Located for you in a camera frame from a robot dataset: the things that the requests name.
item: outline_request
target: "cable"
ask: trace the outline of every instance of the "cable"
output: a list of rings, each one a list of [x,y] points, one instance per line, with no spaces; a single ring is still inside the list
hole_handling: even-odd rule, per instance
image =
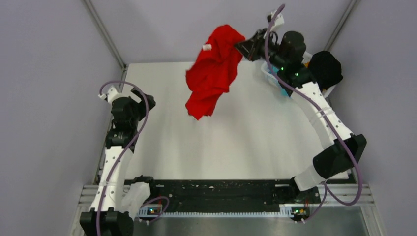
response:
[[[307,219],[303,219],[302,222],[305,224],[307,221],[310,221],[320,210],[320,208],[322,208],[323,203],[325,203],[325,199],[327,197],[327,189],[325,188],[325,194],[323,196],[322,201],[320,202],[319,206],[314,210],[314,212],[312,214],[310,214],[310,216]]]
[[[272,17],[271,22],[268,25],[268,29],[266,34],[269,35],[269,33],[271,32],[271,28],[273,23],[275,22],[276,17],[278,16],[279,13],[281,13],[281,11],[284,9],[285,4],[282,4],[278,10],[275,12],[274,16]],[[265,61],[268,64],[268,68],[270,71],[273,71],[273,67],[271,62],[269,61],[269,51],[268,51],[268,41],[269,41],[269,37],[265,37],[265,44],[264,44],[264,51],[265,51]],[[330,129],[332,130],[332,132],[334,133],[334,135],[337,137],[338,141],[340,142],[340,144],[342,145],[342,147],[346,150],[350,160],[352,161],[356,172],[357,172],[357,178],[358,178],[358,189],[357,189],[357,193],[355,198],[347,203],[344,202],[342,200],[340,200],[339,198],[336,197],[335,194],[332,193],[332,191],[329,189],[329,187],[327,186],[327,184],[324,182],[323,185],[325,186],[325,196],[327,191],[329,192],[329,194],[336,199],[336,201],[338,201],[340,204],[345,205],[345,206],[352,206],[355,203],[357,203],[359,201],[360,195],[362,194],[362,173],[360,172],[359,166],[357,165],[357,162],[355,160],[355,157],[353,156],[352,152],[349,150],[348,146],[346,145],[346,143],[343,141],[343,139],[340,137],[340,135],[337,133],[336,129],[333,127],[333,125],[331,124],[330,120],[327,118],[326,114],[322,111],[322,109],[320,108],[320,106],[315,103],[312,99],[310,99],[308,96],[306,96],[305,94],[303,94],[302,92],[294,89],[293,87],[291,87],[289,84],[287,84],[286,82],[284,82],[277,73],[272,73],[274,75],[274,77],[280,82],[280,84],[282,84],[283,86],[285,86],[287,89],[291,90],[292,92],[295,92],[296,94],[300,95],[302,98],[306,99],[308,102],[310,102],[318,111],[320,111],[320,113],[323,115],[323,118],[325,119],[326,123],[328,124],[328,126],[330,127]],[[320,203],[320,205],[317,207],[317,209],[314,211],[314,213],[309,217],[311,218],[318,209],[321,208],[321,206],[323,205],[325,196],[323,197],[322,202]]]
[[[304,208],[307,208],[307,207],[308,207],[308,197],[306,197],[304,201]]]
[[[127,85],[130,85],[130,86],[133,86],[139,93],[140,93],[140,95],[144,98],[143,100],[145,101],[145,107],[146,107],[146,113],[145,113],[145,119],[144,119],[144,122],[142,123],[142,126],[141,126],[141,128],[139,129],[139,131],[136,133],[136,135],[132,138],[132,140],[126,145],[126,147],[123,149],[123,151],[120,153],[120,155],[117,157],[117,159],[116,159],[116,161],[115,161],[115,163],[114,163],[114,165],[112,166],[112,168],[110,169],[110,171],[109,171],[109,175],[107,176],[107,178],[106,178],[106,182],[109,182],[110,181],[110,178],[111,178],[111,176],[112,176],[112,174],[113,174],[113,171],[115,170],[115,168],[116,168],[116,166],[117,166],[117,164],[119,163],[119,161],[120,161],[120,159],[121,159],[121,157],[124,155],[124,153],[130,148],[130,146],[138,139],[138,137],[139,137],[139,134],[142,132],[142,130],[143,130],[143,128],[144,128],[144,126],[145,126],[145,124],[146,124],[146,121],[148,120],[148,115],[149,115],[149,104],[148,104],[148,101],[146,100],[146,96],[145,96],[145,94],[142,92],[142,90],[140,90],[136,85],[134,85],[133,83],[130,83],[130,82],[126,82],[126,81],[119,81],[119,80],[113,80],[113,81],[108,81],[108,82],[106,82],[106,83],[104,83],[102,86],[101,86],[101,88],[100,88],[100,95],[102,95],[103,94],[103,88],[106,86],[106,85],[108,85],[108,84],[118,84],[118,83],[122,83],[122,84],[127,84]],[[104,200],[104,193],[106,192],[106,190],[107,190],[107,185],[104,185],[103,186],[103,190],[101,191],[101,195],[100,195],[100,200],[99,200],[99,202],[98,202],[98,208],[97,208],[97,218],[96,218],[96,220],[95,220],[95,226],[96,226],[96,229],[97,229],[97,236],[101,236],[101,229],[100,229],[100,212],[101,212],[101,207],[102,207],[102,205],[103,205],[103,200]]]
[[[167,208],[168,208],[168,206],[169,206],[169,198],[167,198],[167,197],[165,197],[165,196],[159,196],[159,197],[153,198],[153,199],[151,199],[151,200],[149,200],[149,201],[147,201],[147,202],[143,203],[143,205],[141,206],[141,208],[143,208],[144,206],[146,206],[146,205],[148,205],[148,204],[150,204],[150,203],[153,203],[153,202],[155,202],[156,200],[160,200],[160,199],[165,199],[165,200],[167,200],[167,204],[166,204],[166,205],[165,205],[165,207],[162,209],[162,211],[159,213],[159,215],[158,215],[155,219],[153,219],[153,220],[149,221],[149,223],[152,223],[152,222],[156,221],[157,219],[159,219],[159,218],[162,216],[162,214],[163,214],[163,213],[167,210]]]

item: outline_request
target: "white table surface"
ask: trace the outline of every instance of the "white table surface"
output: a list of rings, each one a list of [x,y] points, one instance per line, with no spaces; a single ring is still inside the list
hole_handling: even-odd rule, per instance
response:
[[[259,63],[241,61],[213,116],[195,120],[185,108],[191,95],[185,71],[191,65],[129,65],[126,81],[152,95],[156,106],[137,141],[127,179],[290,179],[323,150],[302,110],[263,79]],[[124,85],[123,93],[131,89]]]

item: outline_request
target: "gray wall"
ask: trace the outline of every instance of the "gray wall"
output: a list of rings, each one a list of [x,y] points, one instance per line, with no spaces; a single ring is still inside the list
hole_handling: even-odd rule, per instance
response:
[[[324,48],[350,0],[287,0],[280,35],[298,30],[307,50]],[[192,61],[213,30],[230,24],[245,37],[267,27],[275,0],[93,0],[126,63]]]
[[[79,0],[3,0],[0,32],[1,235],[68,235],[120,68]]]
[[[335,110],[368,140],[360,162],[389,235],[416,235],[417,76],[415,0],[365,0],[333,53],[344,81]]]

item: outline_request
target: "gray floor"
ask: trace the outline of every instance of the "gray floor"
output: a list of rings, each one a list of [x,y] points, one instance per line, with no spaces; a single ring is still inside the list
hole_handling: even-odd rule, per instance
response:
[[[162,218],[135,221],[134,236],[367,236],[359,207],[323,208],[311,222],[291,224],[277,218]]]

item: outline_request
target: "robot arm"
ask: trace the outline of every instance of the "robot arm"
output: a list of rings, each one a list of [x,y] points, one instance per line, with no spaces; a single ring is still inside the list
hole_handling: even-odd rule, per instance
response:
[[[107,94],[99,95],[101,99],[112,105],[111,113],[114,119],[110,131],[106,135],[104,167],[97,195],[91,204],[90,211],[82,212],[80,217],[80,224],[87,236],[97,235],[96,218],[98,212],[100,213],[100,230],[103,236],[128,236],[133,233],[133,220],[122,207],[122,195],[125,173],[136,142],[126,150],[120,159],[118,157],[137,134],[138,122],[146,115],[144,99],[148,102],[149,111],[155,106],[155,101],[150,95],[145,94],[145,97],[142,97],[135,89],[132,89],[131,92],[142,101],[137,103],[131,97],[119,93],[113,86],[109,88]],[[143,203],[149,196],[144,194],[142,197],[141,202]]]
[[[265,59],[264,43],[266,31],[267,29],[257,30],[252,38],[236,44],[235,48],[250,61]],[[272,65],[279,69],[279,77],[296,90],[308,96],[321,108],[319,111],[309,101],[282,86],[310,120],[324,149],[313,158],[311,166],[292,178],[290,186],[294,189],[294,195],[296,196],[302,191],[311,189],[326,179],[353,167],[346,150],[324,120],[322,111],[326,114],[333,127],[336,128],[337,133],[344,140],[357,162],[366,145],[364,136],[354,135],[340,121],[324,99],[320,90],[320,84],[323,84],[322,78],[315,78],[309,69],[301,63],[305,49],[304,37],[295,31],[286,32],[281,44],[272,43],[272,40],[269,40],[268,45],[269,60]]]

